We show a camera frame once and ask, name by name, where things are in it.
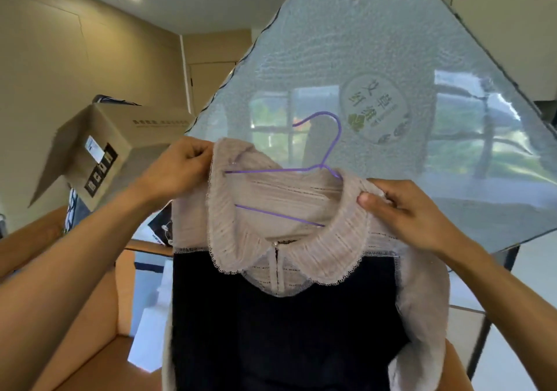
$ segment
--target forearm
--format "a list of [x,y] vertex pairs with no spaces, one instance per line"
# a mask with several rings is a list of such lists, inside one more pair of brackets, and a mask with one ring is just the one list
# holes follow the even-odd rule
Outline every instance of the forearm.
[[540,391],[557,384],[557,310],[479,245],[445,262],[458,274],[516,352]]
[[130,189],[0,287],[0,383],[27,390],[153,207]]

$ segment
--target orange sofa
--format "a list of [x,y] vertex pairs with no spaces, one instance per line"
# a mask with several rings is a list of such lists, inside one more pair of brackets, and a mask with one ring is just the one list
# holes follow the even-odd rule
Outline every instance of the orange sofa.
[[[0,281],[58,240],[65,216],[65,208],[59,208],[1,239]],[[133,341],[134,251],[171,256],[164,246],[132,240],[94,289],[32,391],[161,389],[160,370],[149,374],[127,360]]]

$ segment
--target clothes hanger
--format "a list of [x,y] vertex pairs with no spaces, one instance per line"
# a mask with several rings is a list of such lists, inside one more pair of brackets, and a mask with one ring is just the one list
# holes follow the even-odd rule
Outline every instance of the clothes hanger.
[[[226,174],[248,174],[248,173],[282,173],[282,172],[287,172],[287,171],[305,172],[305,171],[311,171],[313,169],[319,168],[319,169],[328,170],[333,176],[335,176],[337,178],[342,178],[339,173],[336,173],[333,169],[330,168],[330,166],[328,166],[325,163],[327,161],[327,158],[331,154],[333,148],[336,146],[336,144],[340,140],[340,136],[343,132],[343,128],[341,126],[339,117],[336,114],[330,113],[328,111],[318,111],[316,113],[311,114],[306,119],[303,119],[300,122],[292,124],[292,127],[301,126],[302,124],[304,124],[304,123],[308,122],[309,120],[311,120],[315,117],[318,117],[320,115],[328,115],[328,116],[334,118],[335,121],[337,122],[338,132],[337,132],[337,136],[332,141],[329,149],[327,149],[327,152],[325,153],[325,156],[323,157],[323,160],[319,164],[312,165],[308,168],[281,168],[281,169],[268,169],[268,170],[237,170],[237,171],[225,171],[225,173]],[[324,227],[323,224],[318,224],[317,222],[308,221],[308,220],[301,219],[301,218],[289,217],[288,215],[282,215],[282,214],[278,214],[278,213],[275,213],[275,212],[264,211],[262,209],[250,208],[250,207],[244,206],[244,205],[236,205],[236,207],[237,208],[242,208],[242,209],[247,209],[248,211],[255,211],[255,212],[260,212],[260,213],[267,214],[267,215],[273,215],[275,217],[291,219],[293,221],[303,222],[305,224],[310,224],[310,225],[314,225],[314,226],[318,226],[318,227]]]

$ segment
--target white wall trim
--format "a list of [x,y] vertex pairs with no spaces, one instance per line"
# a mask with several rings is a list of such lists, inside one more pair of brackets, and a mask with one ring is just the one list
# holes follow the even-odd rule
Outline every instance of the white wall trim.
[[189,85],[188,85],[188,66],[185,63],[185,51],[184,51],[184,38],[180,35],[180,49],[182,50],[182,66],[184,69],[184,86],[185,86],[185,99],[188,103],[188,112],[193,114],[191,110],[191,100],[189,97]]

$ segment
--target black fabric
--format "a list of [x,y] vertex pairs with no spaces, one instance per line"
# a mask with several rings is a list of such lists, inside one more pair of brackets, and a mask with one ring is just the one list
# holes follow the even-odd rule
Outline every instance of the black fabric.
[[177,390],[389,390],[387,366],[409,341],[396,297],[392,257],[279,298],[219,273],[207,252],[175,254]]

